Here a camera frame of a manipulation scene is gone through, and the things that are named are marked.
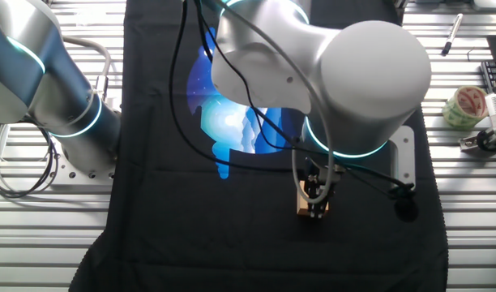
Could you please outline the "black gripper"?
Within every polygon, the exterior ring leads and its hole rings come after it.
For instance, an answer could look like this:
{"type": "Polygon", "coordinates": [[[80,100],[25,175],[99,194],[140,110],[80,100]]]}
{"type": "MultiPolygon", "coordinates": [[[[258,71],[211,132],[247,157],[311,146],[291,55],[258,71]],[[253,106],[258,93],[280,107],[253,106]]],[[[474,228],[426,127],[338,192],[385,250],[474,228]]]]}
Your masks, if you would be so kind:
{"type": "Polygon", "coordinates": [[[332,168],[327,165],[320,165],[310,157],[305,159],[304,181],[305,191],[311,199],[316,199],[327,190],[327,195],[316,204],[307,204],[307,216],[314,219],[322,219],[328,209],[329,199],[333,196],[333,186],[326,188],[325,184],[330,181],[337,184],[345,174],[346,168],[339,164],[334,164],[332,168]]]}

